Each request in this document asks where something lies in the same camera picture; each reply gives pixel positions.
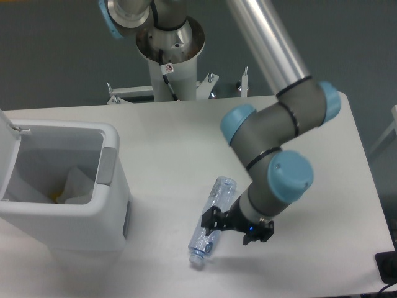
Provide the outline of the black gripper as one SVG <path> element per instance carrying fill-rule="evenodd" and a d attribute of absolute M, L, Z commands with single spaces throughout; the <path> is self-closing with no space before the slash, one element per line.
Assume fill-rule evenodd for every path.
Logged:
<path fill-rule="evenodd" d="M 219 207 L 212 206 L 203 215 L 201 227 L 205 235 L 209 236 L 214 231 L 234 230 L 245 233 L 243 245 L 251 242 L 266 242 L 274 234 L 274 221 L 260 222 L 249 221 L 243 215 L 239 201 L 235 201 L 228 211 L 223 212 Z"/>

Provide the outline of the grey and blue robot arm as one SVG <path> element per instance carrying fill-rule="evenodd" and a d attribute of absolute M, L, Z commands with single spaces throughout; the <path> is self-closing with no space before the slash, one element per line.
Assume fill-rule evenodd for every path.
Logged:
<path fill-rule="evenodd" d="M 206 210 L 201 225 L 207 234 L 241 232 L 244 244 L 266 242 L 274 232 L 272 219 L 313 182 L 308 160 L 282 145 L 335 118 L 341 98 L 332 84 L 311 77 L 270 1 L 227 5 L 277 102 L 261 111 L 242 104 L 222 118 L 223 136 L 252 182 L 229 210 Z M 100 1 L 99 8 L 114 38 L 135 34 L 151 68 L 155 101 L 198 97 L 196 58 L 205 37 L 185 1 Z"/>

